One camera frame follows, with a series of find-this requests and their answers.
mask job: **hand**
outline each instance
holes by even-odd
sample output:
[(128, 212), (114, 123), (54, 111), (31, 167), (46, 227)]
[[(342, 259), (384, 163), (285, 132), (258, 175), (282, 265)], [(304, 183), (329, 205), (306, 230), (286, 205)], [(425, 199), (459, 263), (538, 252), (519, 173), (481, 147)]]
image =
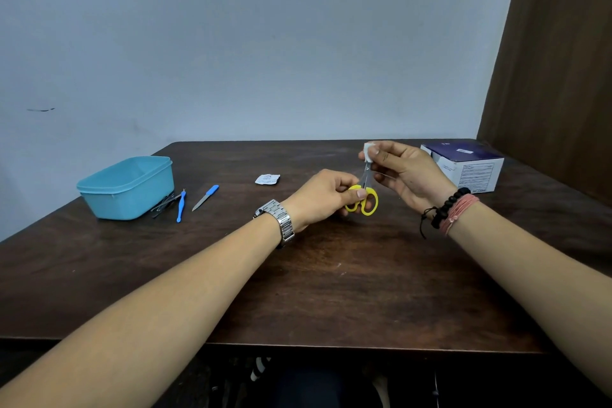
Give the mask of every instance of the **hand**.
[[(372, 170), (379, 172), (374, 179), (397, 192), (410, 208), (423, 213), (430, 207), (441, 207), (455, 193), (455, 184), (426, 151), (393, 141), (374, 143), (368, 149), (374, 161)], [(363, 151), (359, 158), (365, 159)]]
[(291, 217), (294, 232), (304, 230), (308, 225), (330, 217), (340, 211), (348, 214), (345, 205), (353, 205), (363, 200), (367, 193), (364, 189), (349, 191), (359, 179), (352, 174), (324, 169), (312, 176), (306, 184), (285, 200), (282, 205)]

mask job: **blue plastic container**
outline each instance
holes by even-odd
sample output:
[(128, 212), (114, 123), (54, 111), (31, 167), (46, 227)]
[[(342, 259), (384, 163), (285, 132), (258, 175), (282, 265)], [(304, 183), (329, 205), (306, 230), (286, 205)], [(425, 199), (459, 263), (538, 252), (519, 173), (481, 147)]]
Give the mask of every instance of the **blue plastic container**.
[(98, 218), (134, 219), (174, 190), (169, 157), (132, 157), (79, 181), (76, 188)]

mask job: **forearm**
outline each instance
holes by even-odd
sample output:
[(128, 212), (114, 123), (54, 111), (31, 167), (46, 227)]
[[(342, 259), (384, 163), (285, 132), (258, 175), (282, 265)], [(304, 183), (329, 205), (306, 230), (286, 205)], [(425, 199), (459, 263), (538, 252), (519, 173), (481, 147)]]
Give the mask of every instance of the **forearm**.
[(449, 232), (557, 347), (612, 397), (612, 279), (562, 254), (482, 203)]
[(1, 389), (0, 405), (152, 405), (279, 241), (276, 219), (252, 220), (74, 331)]

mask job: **floor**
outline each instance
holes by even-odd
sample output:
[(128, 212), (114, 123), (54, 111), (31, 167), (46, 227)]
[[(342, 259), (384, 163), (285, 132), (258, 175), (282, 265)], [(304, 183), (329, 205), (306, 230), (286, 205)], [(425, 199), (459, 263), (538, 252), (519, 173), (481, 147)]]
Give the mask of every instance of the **floor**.
[[(330, 361), (337, 361), (334, 350), (327, 353)], [(0, 386), (30, 365), (42, 352), (33, 350), (0, 350)], [(560, 357), (538, 357), (530, 360), (506, 358), (506, 360), (461, 360), (452, 361), (415, 361), (391, 358), (388, 355), (377, 363), (383, 373), (389, 376), (389, 395), (391, 406), (436, 407), (442, 408), (469, 405), (479, 406), (517, 406), (532, 404), (564, 404), (597, 407), (612, 407), (598, 389), (587, 381)], [(325, 357), (317, 356), (317, 364), (323, 364)], [(224, 381), (225, 376), (233, 374), (242, 381), (249, 378), (253, 358), (227, 358), (221, 368), (223, 371), (212, 377), (211, 367), (205, 357), (197, 355), (174, 381), (171, 387), (154, 405), (155, 408), (209, 408), (211, 380), (217, 390), (223, 391), (222, 404), (226, 408), (231, 383)], [(271, 364), (285, 364), (282, 358), (275, 358)], [(434, 395), (438, 388), (438, 397)], [(256, 406), (246, 397), (247, 385), (236, 385), (237, 403), (235, 406), (246, 408)]]

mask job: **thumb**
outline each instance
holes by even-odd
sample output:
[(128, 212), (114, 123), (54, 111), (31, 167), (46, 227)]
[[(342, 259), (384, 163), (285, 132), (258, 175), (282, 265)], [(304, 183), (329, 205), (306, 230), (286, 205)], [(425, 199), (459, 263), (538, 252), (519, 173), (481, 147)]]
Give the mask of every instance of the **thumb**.
[(378, 163), (380, 166), (392, 169), (397, 173), (406, 171), (406, 160), (401, 157), (381, 150), (377, 145), (373, 145), (368, 149), (368, 155), (370, 158)]
[(368, 192), (365, 189), (357, 189), (352, 191), (344, 191), (340, 193), (340, 198), (342, 200), (343, 205), (353, 205), (354, 203), (363, 200), (368, 196)]

